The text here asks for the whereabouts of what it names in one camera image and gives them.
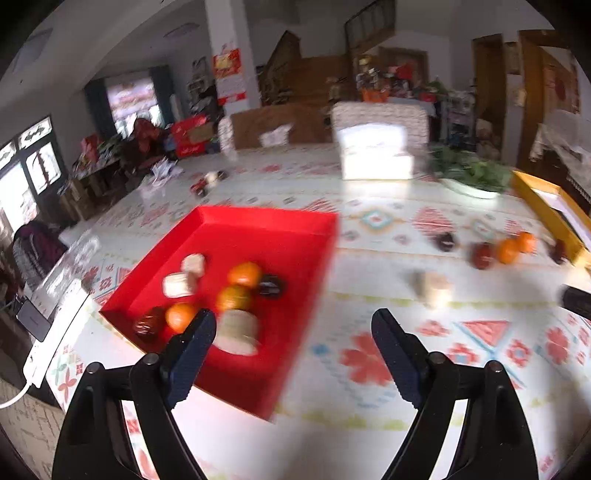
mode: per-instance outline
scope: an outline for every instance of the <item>patterned tablecloth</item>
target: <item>patterned tablecloth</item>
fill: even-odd
[[[370,320],[388,307],[430,351],[455,362],[500,360],[528,419],[540,470],[550,478],[571,454],[590,420],[589,322],[556,304],[563,283],[591,290],[584,271],[556,266],[543,242],[535,255],[490,271],[467,261],[479,240],[475,220],[548,238],[519,198],[477,200],[425,176],[413,181],[343,182],[330,146],[222,155],[181,164],[185,172],[149,200],[133,192],[92,231],[100,252],[84,277],[92,297],[64,338],[47,380],[67,408],[85,366],[135,363],[141,352],[98,310],[134,265],[196,205],[265,206],[339,212],[340,239],[298,360],[272,423],[254,418],[196,388],[173,411],[187,444],[210,479],[381,478],[414,418],[371,339]],[[190,186],[205,172],[230,177],[203,200]],[[459,248],[441,253],[434,233],[454,231]],[[445,273],[454,284],[449,308],[418,299],[416,275]],[[456,404],[433,478],[452,461],[465,402]],[[128,429],[144,476],[156,478],[133,404]]]

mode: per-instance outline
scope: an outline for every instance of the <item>red gift box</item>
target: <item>red gift box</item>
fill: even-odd
[[[179,157],[189,157],[191,155],[205,153],[209,139],[193,142],[191,140],[191,133],[195,129],[198,129],[206,124],[207,117],[205,115],[197,115],[187,118],[181,122],[177,122],[171,127],[174,141],[177,144],[177,155]]]

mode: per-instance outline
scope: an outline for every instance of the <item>ceiling light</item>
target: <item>ceiling light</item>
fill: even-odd
[[[196,23],[188,22],[164,34],[164,38],[179,38],[183,35],[186,35],[189,32],[197,30],[198,28],[199,25],[197,25]]]
[[[41,56],[52,31],[53,29],[49,28],[28,38],[12,61],[13,72],[20,72]]]

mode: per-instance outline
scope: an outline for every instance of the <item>white bowl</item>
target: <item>white bowl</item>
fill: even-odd
[[[453,190],[456,193],[461,193],[462,195],[468,195],[469,197],[492,200],[499,196],[498,192],[488,192],[487,190],[476,189],[474,187],[470,187],[469,185],[464,185],[457,180],[441,179],[440,181],[448,189]]]

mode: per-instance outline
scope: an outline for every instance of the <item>wooden door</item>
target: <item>wooden door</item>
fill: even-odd
[[[542,71],[544,76],[544,114],[559,109],[576,113],[577,75],[567,69],[559,60],[542,49]]]
[[[579,104],[578,78],[574,74],[565,73],[565,67],[552,55],[541,47],[566,48],[564,41],[556,30],[522,30],[519,32],[521,43],[524,86],[527,92],[521,128],[521,142],[517,158],[517,167],[527,173],[533,173],[534,165],[530,161],[531,147],[534,144],[538,128],[544,122],[544,114],[553,105],[565,105],[569,101],[568,111],[576,112]],[[544,78],[544,62],[546,62],[546,77]],[[556,79],[564,84],[564,94],[561,87],[555,90]]]
[[[502,141],[505,131],[506,88],[505,53],[500,34],[472,41],[476,84],[476,118],[492,124]]]

